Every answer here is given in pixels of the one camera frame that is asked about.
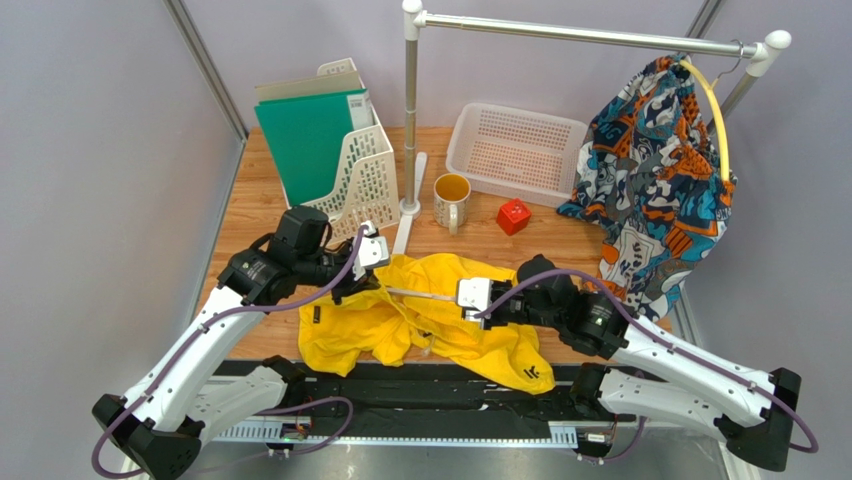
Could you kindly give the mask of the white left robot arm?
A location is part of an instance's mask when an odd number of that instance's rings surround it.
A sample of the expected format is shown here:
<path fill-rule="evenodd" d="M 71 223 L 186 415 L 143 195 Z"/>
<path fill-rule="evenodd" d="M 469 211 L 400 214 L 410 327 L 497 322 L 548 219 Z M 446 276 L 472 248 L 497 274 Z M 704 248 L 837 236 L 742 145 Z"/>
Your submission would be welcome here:
<path fill-rule="evenodd" d="M 295 410 L 303 373 L 281 356 L 246 377 L 202 391 L 236 344 L 268 314 L 301 308 L 325 295 L 334 303 L 375 289 L 373 272 L 391 260 L 387 239 L 371 221 L 330 248 L 329 217 L 315 207 L 286 210 L 275 231 L 234 254 L 201 311 L 163 358 L 121 395 L 105 394 L 92 415 L 103 432 L 90 461 L 106 479 L 122 473 L 103 467 L 111 443 L 152 479 L 177 479 L 223 431 L 276 407 Z"/>

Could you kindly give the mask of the yellow clothes hanger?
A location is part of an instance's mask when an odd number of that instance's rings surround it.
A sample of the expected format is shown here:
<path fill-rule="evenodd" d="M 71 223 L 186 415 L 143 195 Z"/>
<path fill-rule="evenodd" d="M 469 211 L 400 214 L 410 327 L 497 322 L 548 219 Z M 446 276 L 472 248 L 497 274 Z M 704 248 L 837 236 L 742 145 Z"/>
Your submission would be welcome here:
<path fill-rule="evenodd" d="M 698 82 L 708 100 L 709 106 L 713 114 L 713 121 L 717 136 L 718 153 L 720 160 L 720 178 L 723 182 L 731 181 L 730 150 L 724 114 L 722 113 L 721 103 L 719 102 L 718 97 L 715 93 L 715 88 L 718 85 L 720 79 L 725 75 L 733 73 L 742 61 L 742 54 L 744 53 L 744 44 L 739 40 L 737 40 L 737 43 L 739 45 L 739 56 L 737 63 L 732 69 L 720 72 L 713 81 L 708 81 L 704 74 L 692 63 L 692 61 L 688 57 L 684 57 L 678 62 L 678 64 L 682 68 L 686 69 Z"/>

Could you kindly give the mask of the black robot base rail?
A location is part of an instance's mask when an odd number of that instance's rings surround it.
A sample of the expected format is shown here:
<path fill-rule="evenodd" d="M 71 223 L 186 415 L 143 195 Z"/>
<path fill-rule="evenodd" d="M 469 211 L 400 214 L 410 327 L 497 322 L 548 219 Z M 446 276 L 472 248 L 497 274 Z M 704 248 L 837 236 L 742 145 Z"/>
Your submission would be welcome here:
<path fill-rule="evenodd" d="M 346 377 L 296 366 L 306 377 L 280 405 L 297 408 L 315 439 L 341 428 L 346 440 L 570 445 L 569 428 L 622 440 L 639 425 L 634 415 L 578 401 L 571 391 L 581 374 L 578 365 L 555 366 L 556 385 L 543 394 L 511 389 L 449 363 L 362 363 Z"/>

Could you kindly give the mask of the white mug with yellow interior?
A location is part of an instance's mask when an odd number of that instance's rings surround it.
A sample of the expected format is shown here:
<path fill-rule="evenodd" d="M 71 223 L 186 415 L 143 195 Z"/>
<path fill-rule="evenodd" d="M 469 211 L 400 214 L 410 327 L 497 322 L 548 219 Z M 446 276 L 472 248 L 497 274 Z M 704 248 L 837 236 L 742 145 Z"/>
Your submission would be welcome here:
<path fill-rule="evenodd" d="M 471 184 L 459 174 L 443 174 L 434 183 L 433 218 L 451 235 L 457 235 L 467 220 L 471 193 Z"/>

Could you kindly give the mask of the white perforated plastic basket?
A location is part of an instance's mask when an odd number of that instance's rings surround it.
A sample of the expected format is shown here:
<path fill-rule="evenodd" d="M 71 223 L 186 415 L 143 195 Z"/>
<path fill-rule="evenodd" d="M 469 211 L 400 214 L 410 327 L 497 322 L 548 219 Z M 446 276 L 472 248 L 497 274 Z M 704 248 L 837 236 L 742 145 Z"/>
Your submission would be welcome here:
<path fill-rule="evenodd" d="M 453 129 L 445 166 L 477 192 L 556 208 L 571 199 L 587 129 L 574 119 L 470 103 Z"/>

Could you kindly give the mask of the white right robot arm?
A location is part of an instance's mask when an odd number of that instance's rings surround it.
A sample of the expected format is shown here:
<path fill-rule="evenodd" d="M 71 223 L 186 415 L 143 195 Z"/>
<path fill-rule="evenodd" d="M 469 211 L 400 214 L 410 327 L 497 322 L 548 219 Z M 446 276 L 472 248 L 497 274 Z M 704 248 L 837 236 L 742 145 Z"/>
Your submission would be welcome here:
<path fill-rule="evenodd" d="M 573 281 L 578 275 L 537 255 L 518 269 L 515 281 L 459 281 L 456 303 L 463 319 L 483 330 L 550 328 L 562 343 L 591 357 L 570 390 L 582 416 L 662 420 L 723 443 L 755 467 L 785 470 L 798 374 L 752 369 L 709 353 L 628 312 L 603 286 L 580 290 Z"/>

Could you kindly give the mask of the beige clothes hanger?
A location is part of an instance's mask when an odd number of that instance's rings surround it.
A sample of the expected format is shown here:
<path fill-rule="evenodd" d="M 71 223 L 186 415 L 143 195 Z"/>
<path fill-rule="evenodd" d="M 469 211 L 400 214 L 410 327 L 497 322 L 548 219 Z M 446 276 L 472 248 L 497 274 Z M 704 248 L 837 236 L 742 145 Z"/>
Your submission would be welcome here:
<path fill-rule="evenodd" d="M 420 298 L 420 299 L 451 302 L 451 303 L 456 303 L 456 301 L 457 301 L 457 298 L 455 296 L 448 296 L 448 295 L 441 295 L 441 294 L 434 294 L 434 293 L 427 293 L 427 292 L 420 292 L 420 291 L 415 291 L 415 290 L 406 290 L 406 289 L 399 289 L 399 288 L 390 288 L 390 287 L 387 287 L 385 290 L 390 295 L 400 296 L 400 297 Z"/>

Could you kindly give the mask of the white clothes rack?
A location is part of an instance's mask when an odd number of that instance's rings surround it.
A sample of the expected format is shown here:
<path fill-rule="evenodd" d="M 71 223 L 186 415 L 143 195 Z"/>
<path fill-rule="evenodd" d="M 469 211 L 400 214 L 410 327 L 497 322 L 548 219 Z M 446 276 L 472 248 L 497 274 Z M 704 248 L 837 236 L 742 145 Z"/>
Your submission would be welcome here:
<path fill-rule="evenodd" d="M 717 114 L 732 112 L 759 78 L 790 47 L 792 36 L 775 30 L 739 45 L 705 39 L 723 4 L 706 1 L 684 37 L 561 26 L 553 23 L 450 15 L 420 1 L 402 4 L 405 40 L 404 192 L 394 250 L 410 253 L 424 236 L 417 219 L 428 169 L 427 127 L 438 110 L 463 100 L 519 103 L 537 112 L 587 114 L 596 99 L 652 52 L 744 59 L 742 78 Z"/>

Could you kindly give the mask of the beige folder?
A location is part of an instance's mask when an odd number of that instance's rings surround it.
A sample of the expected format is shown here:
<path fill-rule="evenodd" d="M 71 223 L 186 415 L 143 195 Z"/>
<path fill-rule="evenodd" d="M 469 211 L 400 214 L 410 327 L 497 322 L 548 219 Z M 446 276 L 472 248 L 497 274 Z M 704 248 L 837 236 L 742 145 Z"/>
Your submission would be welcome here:
<path fill-rule="evenodd" d="M 254 91 L 259 102 L 284 100 L 327 93 L 338 93 L 363 88 L 357 71 L 318 75 L 300 80 L 275 82 L 256 86 Z"/>

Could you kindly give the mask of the green folder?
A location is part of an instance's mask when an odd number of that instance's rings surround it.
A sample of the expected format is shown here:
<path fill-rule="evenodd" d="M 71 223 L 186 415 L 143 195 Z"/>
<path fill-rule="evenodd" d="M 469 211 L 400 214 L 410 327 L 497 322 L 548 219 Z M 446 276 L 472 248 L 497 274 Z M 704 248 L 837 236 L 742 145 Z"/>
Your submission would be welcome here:
<path fill-rule="evenodd" d="M 375 124 L 366 88 L 262 101 L 255 114 L 291 205 L 329 194 L 345 136 Z"/>

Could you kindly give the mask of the yellow shorts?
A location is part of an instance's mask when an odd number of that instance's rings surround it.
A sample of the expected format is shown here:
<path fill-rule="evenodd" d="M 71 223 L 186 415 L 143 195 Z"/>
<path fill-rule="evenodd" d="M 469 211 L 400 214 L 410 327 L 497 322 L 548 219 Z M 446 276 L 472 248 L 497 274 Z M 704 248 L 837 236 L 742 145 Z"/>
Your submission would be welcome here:
<path fill-rule="evenodd" d="M 552 367 L 539 352 L 533 327 L 510 324 L 482 330 L 465 321 L 454 303 L 394 296 L 385 290 L 452 296 L 461 279 L 514 280 L 512 270 L 439 253 L 422 258 L 396 255 L 375 275 L 378 290 L 344 298 L 341 305 L 324 297 L 300 308 L 298 348 L 311 369 L 346 376 L 363 353 L 384 366 L 399 367 L 409 352 L 420 348 L 504 387 L 533 395 L 554 389 Z"/>

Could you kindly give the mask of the white perforated file holder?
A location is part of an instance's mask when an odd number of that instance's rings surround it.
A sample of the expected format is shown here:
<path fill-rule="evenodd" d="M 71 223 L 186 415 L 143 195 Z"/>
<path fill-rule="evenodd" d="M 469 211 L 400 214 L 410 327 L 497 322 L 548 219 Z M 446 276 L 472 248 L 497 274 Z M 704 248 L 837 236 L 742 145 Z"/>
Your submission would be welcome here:
<path fill-rule="evenodd" d="M 327 63 L 315 76 L 347 71 L 357 71 L 350 59 Z M 373 105 L 372 109 L 375 124 L 343 140 L 332 191 L 299 204 L 326 213 L 336 240 L 353 234 L 362 221 L 385 227 L 397 224 L 400 218 L 394 152 Z"/>

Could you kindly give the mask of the red cube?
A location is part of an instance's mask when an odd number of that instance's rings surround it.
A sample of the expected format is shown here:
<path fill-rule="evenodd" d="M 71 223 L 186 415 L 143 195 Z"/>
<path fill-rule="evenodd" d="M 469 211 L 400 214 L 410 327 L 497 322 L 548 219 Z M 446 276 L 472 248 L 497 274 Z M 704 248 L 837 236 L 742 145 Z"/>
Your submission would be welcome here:
<path fill-rule="evenodd" d="M 527 227 L 531 217 L 528 206 L 515 198 L 500 206 L 496 223 L 506 235 L 513 236 Z"/>

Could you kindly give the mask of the patterned blue orange shorts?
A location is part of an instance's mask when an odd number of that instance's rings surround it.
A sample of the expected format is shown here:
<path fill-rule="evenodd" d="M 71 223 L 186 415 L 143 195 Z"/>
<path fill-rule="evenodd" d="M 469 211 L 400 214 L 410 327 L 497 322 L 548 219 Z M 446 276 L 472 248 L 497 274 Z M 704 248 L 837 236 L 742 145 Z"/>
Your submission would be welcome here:
<path fill-rule="evenodd" d="M 558 214 L 604 232 L 598 278 L 653 321 L 724 235 L 736 188 L 708 134 L 685 55 L 655 59 L 591 120 Z"/>

